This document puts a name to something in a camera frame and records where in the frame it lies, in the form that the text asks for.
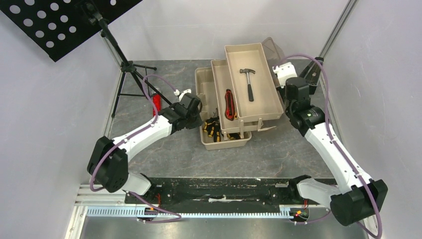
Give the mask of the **beige plastic tool box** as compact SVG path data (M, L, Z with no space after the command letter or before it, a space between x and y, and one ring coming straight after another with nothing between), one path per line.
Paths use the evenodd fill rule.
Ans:
M277 120L284 113L282 100L276 91L272 66L284 56L283 50L271 37L261 43L225 46L226 58L212 60L210 67L195 70L196 93L204 107L203 121L219 117L221 142L213 141L214 126L210 132L200 128L201 143L206 150L242 147L253 131L266 131L264 122ZM250 74L254 101L248 100L247 79L240 69L253 69ZM230 89L234 98L237 119L225 117L225 92ZM240 133L241 139L230 140L229 133Z

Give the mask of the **black handled claw hammer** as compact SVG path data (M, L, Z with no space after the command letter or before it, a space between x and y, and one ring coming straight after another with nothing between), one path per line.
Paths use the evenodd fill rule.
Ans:
M254 101L254 96L253 96L253 90L252 90L252 86L251 86L251 80L250 80L250 74L255 74L256 71L253 69L240 69L239 72L241 74L245 74L246 75L246 79L247 79L247 92L248 92L248 100L250 102Z

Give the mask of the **red black utility knife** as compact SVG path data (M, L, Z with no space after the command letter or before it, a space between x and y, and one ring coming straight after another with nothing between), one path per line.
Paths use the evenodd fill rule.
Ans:
M228 120L233 121L234 120L233 116L236 112L235 112L233 94L230 89L226 89L224 98L225 98L225 117Z

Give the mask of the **screwdriver yellow black extra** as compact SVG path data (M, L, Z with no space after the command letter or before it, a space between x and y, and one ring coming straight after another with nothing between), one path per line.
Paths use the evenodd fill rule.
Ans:
M230 140L239 140L239 139L241 139L240 133L229 133L227 135L227 137Z

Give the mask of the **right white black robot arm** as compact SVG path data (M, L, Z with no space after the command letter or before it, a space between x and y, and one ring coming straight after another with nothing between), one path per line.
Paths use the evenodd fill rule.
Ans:
M291 125L320 154L337 183L331 186L309 175L293 178L288 183L289 200L300 203L308 199L323 205L343 226L379 215L388 192L386 183L373 180L347 152L333 134L323 110L311 104L305 79L289 78L282 90Z

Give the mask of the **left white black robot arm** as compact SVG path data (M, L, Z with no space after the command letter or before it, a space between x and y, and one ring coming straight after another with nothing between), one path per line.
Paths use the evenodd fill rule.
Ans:
M93 192L107 190L109 193L124 190L137 194L144 203L153 202L156 197L153 183L142 173L130 172L130 161L158 140L183 129L201 126L202 106L198 96L184 91L178 102L162 110L153 106L155 116L142 126L113 139L107 136L99 138L87 166L91 175L90 189Z

